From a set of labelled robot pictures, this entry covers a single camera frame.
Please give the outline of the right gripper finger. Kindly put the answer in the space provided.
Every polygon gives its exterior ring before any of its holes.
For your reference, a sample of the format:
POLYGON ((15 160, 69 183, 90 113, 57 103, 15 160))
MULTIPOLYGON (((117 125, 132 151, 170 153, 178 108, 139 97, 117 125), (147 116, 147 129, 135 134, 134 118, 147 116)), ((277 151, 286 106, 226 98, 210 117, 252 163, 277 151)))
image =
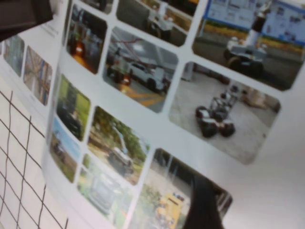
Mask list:
POLYGON ((186 229, 222 229, 211 182, 199 175, 193 177, 191 206, 186 217, 186 229))

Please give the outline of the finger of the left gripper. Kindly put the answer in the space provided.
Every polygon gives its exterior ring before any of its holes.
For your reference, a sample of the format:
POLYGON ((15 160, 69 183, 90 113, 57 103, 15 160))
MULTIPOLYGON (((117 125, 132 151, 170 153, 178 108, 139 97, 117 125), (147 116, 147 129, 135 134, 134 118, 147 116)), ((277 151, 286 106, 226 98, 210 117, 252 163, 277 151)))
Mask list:
POLYGON ((53 19, 48 0, 2 0, 0 2, 0 40, 53 19))

